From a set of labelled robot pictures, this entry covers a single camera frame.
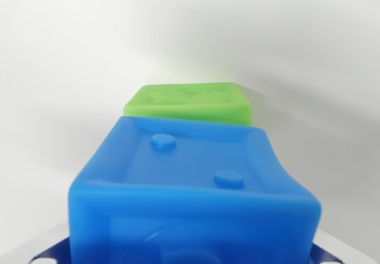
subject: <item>blue block top surface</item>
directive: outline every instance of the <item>blue block top surface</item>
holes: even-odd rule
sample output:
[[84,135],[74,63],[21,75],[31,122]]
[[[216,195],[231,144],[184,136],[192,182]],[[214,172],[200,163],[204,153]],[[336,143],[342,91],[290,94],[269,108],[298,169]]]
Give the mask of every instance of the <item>blue block top surface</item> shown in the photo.
[[312,197],[282,169],[262,129],[128,116],[119,119],[73,184],[80,185]]

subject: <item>translucent plastic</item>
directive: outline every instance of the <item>translucent plastic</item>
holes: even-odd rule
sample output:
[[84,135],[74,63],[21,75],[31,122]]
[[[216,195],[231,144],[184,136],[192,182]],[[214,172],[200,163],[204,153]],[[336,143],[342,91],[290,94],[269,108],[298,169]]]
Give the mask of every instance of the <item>translucent plastic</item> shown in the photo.
[[317,199],[262,129],[121,117],[70,188],[74,264],[305,264]]
[[251,125],[250,102],[229,82],[146,85],[125,105],[124,115]]

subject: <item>blue toy building block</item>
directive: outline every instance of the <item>blue toy building block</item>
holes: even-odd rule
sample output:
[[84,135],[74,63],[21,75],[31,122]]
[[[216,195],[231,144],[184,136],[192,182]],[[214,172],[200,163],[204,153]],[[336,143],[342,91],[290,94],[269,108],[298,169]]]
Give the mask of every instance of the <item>blue toy building block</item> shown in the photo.
[[305,264],[317,199],[249,126],[121,117],[69,192],[73,264]]

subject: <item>white wall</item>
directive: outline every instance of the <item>white wall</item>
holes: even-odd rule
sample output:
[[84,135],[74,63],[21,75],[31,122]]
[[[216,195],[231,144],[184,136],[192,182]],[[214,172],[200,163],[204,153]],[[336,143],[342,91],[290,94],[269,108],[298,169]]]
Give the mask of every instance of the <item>white wall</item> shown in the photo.
[[380,0],[0,0],[0,253],[146,83],[234,81],[321,227],[380,260]]

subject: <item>green toy building block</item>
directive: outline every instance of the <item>green toy building block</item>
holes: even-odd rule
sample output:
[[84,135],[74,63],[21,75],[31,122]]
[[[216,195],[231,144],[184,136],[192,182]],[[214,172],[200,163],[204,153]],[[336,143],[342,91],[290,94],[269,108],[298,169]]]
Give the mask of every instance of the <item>green toy building block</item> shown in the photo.
[[251,125],[251,105],[235,83],[146,85],[125,105],[125,116]]

